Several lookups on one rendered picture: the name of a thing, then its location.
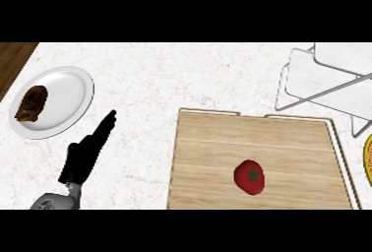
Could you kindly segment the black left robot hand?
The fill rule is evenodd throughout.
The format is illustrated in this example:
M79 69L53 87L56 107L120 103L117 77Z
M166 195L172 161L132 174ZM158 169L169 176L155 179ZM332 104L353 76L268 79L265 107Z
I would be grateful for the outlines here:
M107 144L117 122L117 111L113 110L104 118L95 132L79 143L71 143L67 149L67 160L58 182L82 185L95 167L95 163Z

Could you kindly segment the pale wooden tray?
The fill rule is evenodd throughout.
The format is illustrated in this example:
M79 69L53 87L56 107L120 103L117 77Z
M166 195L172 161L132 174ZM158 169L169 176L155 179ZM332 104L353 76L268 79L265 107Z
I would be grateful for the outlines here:
M265 189L248 195L234 170L254 160ZM359 209L332 120L179 110L170 209Z

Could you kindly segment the white round plate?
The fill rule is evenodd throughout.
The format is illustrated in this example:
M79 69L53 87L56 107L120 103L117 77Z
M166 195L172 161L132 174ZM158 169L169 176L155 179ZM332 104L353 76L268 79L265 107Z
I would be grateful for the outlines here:
M46 105L36 122L15 118L24 95L33 86L45 86ZM95 96L95 82L79 67L61 66L36 75L22 86L9 108L9 125L25 139L40 140L62 133L83 117Z

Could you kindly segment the brown piece of meat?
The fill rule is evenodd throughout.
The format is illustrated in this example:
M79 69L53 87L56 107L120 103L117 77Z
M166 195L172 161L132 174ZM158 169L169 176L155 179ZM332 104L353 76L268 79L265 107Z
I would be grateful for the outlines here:
M20 122L36 122L48 102L48 88L33 86L22 98L15 118Z

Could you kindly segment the brown wooden surface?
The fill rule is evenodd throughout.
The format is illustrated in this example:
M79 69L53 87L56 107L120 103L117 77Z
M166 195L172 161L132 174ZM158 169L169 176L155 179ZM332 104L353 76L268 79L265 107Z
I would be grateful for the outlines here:
M0 101L30 60L37 42L0 42Z

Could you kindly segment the red tomato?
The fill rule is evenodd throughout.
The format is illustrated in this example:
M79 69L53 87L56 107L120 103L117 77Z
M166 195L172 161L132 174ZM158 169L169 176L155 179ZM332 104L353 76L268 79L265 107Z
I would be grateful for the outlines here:
M234 170L234 183L251 196L259 195L265 189L265 172L260 164L247 159Z

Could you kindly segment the yellow round object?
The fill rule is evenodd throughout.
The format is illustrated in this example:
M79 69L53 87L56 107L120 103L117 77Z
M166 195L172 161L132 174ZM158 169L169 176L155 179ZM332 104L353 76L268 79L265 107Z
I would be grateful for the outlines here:
M363 146L363 167L368 182L372 187L372 134L369 135Z

